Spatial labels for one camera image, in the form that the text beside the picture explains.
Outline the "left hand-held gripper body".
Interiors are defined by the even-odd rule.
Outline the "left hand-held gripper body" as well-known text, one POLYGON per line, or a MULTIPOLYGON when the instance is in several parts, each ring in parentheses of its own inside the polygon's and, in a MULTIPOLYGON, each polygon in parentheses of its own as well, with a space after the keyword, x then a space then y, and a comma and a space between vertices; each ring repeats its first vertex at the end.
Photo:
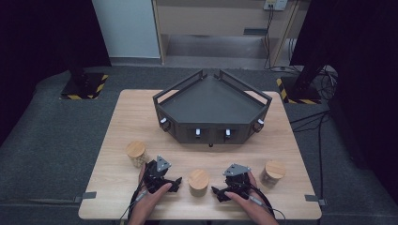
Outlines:
POLYGON ((145 165, 143 175, 146 189, 150 193, 155 193, 164 184, 171 183, 171 180, 164 178, 171 164, 162 156, 157 156, 145 165))

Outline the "glass jar with pale nuts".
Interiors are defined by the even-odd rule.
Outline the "glass jar with pale nuts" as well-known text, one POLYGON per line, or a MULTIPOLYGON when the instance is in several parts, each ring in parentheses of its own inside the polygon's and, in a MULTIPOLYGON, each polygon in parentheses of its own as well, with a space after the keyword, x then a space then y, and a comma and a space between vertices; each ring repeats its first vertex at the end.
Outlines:
POLYGON ((145 163, 148 162, 148 154, 146 153, 144 142, 141 141, 131 142, 127 146, 126 151, 132 164, 135 167, 141 168, 145 163))

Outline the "black corner storage rack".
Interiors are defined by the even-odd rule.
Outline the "black corner storage rack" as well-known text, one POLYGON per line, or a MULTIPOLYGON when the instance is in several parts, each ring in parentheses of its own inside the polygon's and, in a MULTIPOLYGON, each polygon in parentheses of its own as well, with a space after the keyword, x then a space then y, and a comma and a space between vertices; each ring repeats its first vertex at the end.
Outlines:
POLYGON ((243 144, 262 130, 272 97, 226 71, 199 70, 153 97, 160 128, 179 143, 243 144))

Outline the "white panel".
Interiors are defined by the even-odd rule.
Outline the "white panel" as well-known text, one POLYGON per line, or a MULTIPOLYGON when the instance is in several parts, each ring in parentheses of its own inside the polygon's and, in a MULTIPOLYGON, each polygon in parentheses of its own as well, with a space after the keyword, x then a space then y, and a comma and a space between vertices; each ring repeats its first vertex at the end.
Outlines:
POLYGON ((92 2, 111 57, 161 57, 152 0, 92 2))

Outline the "person's right hand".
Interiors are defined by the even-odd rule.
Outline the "person's right hand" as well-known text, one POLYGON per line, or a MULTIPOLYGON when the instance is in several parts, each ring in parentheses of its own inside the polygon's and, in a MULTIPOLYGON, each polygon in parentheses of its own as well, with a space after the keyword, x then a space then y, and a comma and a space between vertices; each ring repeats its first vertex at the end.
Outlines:
POLYGON ((241 198, 234 192, 225 191, 224 194, 236 202, 256 225, 279 225, 269 210, 250 199, 241 198))

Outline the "striped black stand base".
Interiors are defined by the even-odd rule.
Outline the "striped black stand base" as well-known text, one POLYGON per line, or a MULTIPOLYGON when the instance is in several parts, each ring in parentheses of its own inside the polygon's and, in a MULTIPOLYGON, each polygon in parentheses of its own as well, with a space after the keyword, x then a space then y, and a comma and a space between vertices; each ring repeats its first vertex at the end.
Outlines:
POLYGON ((61 99, 95 99, 99 96, 108 76, 103 73, 72 75, 60 94, 61 99))
POLYGON ((295 77, 281 77, 277 79, 284 103, 320 104, 321 97, 316 88, 310 83, 297 83, 295 77))

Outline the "white wall power outlet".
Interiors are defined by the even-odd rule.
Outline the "white wall power outlet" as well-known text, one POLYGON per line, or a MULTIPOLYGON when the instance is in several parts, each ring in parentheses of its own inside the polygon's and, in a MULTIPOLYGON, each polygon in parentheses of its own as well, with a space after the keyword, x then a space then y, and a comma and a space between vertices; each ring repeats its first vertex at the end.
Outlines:
POLYGON ((266 0, 264 10, 283 11, 287 5, 288 0, 266 0))

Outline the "person's left hand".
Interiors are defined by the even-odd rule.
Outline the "person's left hand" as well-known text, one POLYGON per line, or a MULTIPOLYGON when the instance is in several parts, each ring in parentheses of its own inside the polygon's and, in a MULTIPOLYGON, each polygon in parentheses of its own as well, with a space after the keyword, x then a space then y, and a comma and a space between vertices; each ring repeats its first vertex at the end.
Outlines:
POLYGON ((164 184, 154 193, 147 192, 130 210, 128 225, 145 225, 146 220, 152 214, 157 203, 168 192, 171 186, 171 184, 164 184))

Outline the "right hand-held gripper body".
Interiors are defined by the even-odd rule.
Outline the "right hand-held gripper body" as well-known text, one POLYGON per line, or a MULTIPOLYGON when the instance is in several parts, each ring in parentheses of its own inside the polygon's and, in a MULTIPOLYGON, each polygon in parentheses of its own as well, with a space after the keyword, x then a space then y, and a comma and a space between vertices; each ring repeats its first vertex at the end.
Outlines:
POLYGON ((249 172, 250 167, 239 165, 236 163, 231 164, 224 172, 225 183, 229 191, 238 194, 239 196, 247 196, 250 189, 249 172))

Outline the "black curtain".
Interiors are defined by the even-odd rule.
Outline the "black curtain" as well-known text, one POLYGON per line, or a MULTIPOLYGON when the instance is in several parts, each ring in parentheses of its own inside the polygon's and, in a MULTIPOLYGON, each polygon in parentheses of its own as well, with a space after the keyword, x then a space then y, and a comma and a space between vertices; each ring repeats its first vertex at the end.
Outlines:
POLYGON ((85 73, 111 65, 92 0, 0 0, 0 144, 67 48, 85 73))
POLYGON ((398 0, 311 0, 292 58, 310 62, 336 70, 347 150, 398 202, 398 0))

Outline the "glass jar with dark contents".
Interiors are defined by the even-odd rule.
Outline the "glass jar with dark contents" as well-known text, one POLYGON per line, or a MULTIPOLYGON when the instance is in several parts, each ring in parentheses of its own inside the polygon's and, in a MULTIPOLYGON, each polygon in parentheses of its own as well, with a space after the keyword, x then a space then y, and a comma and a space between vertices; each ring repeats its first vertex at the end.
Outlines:
POLYGON ((261 183, 268 187, 274 187, 286 175, 284 164, 278 160, 269 160, 266 162, 260 178, 261 183))

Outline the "glass jar with green contents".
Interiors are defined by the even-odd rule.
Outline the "glass jar with green contents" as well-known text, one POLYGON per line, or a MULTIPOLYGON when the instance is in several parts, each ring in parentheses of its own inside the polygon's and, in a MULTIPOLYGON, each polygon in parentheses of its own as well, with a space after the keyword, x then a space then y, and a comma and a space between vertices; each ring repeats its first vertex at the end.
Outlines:
POLYGON ((190 193, 194 197, 203 197, 207 192, 209 174, 205 170, 196 169, 189 174, 190 193))

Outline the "black stand column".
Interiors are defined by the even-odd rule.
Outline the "black stand column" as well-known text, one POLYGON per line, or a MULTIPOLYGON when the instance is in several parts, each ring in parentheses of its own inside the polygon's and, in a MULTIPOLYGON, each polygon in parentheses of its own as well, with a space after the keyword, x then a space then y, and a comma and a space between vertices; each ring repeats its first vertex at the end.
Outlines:
POLYGON ((92 89, 91 81, 88 75, 84 72, 84 69, 76 61, 71 48, 66 49, 65 60, 70 72, 70 79, 69 83, 67 84, 68 90, 76 92, 89 92, 92 89))
POLYGON ((323 62, 307 63, 298 75, 295 82, 295 89, 299 92, 305 92, 309 89, 313 79, 320 73, 326 64, 323 62))

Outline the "grey tape strip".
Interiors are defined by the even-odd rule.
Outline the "grey tape strip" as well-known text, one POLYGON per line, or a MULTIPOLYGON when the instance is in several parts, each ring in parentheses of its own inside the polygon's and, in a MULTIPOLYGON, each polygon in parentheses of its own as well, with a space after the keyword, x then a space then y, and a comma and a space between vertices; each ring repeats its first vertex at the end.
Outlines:
POLYGON ((96 196, 97 196, 97 191, 85 192, 81 196, 74 197, 73 202, 81 203, 85 199, 95 199, 96 196))
POLYGON ((327 205, 327 201, 325 199, 320 199, 315 195, 309 195, 309 194, 305 194, 305 201, 306 202, 314 202, 314 203, 318 203, 320 206, 326 206, 327 205))

